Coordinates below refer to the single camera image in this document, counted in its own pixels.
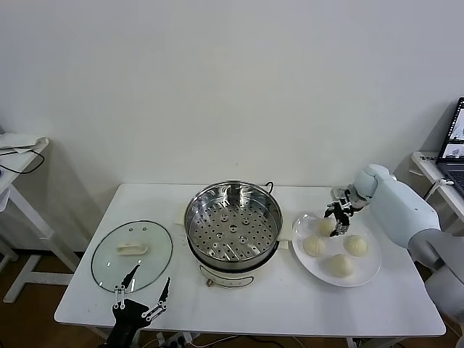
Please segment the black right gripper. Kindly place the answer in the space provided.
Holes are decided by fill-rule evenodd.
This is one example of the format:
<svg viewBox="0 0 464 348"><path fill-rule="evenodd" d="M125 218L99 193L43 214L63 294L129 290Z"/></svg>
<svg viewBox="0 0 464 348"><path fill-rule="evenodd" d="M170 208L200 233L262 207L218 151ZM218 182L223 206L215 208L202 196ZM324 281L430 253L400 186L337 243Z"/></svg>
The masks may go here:
<svg viewBox="0 0 464 348"><path fill-rule="evenodd" d="M341 205L339 202L334 202L332 207L328 207L324 212L324 218L334 215L336 219L336 225L330 237L344 235L349 229L349 219L353 214L354 211L350 204Z"/></svg>

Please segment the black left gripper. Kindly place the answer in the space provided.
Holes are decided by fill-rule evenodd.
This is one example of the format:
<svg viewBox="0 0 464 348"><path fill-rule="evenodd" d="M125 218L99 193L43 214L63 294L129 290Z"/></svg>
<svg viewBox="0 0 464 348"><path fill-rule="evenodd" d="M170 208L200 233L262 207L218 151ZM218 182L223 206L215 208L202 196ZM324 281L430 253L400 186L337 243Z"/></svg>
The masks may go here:
<svg viewBox="0 0 464 348"><path fill-rule="evenodd" d="M125 300L125 290L131 284L139 268L139 264L135 265L122 282L114 287L115 303L112 312L115 317L115 325L108 336L107 347L130 347L137 331L147 327L149 322L154 321L167 310L170 277L167 278L159 299L152 308L149 309L145 304L131 299Z"/></svg>

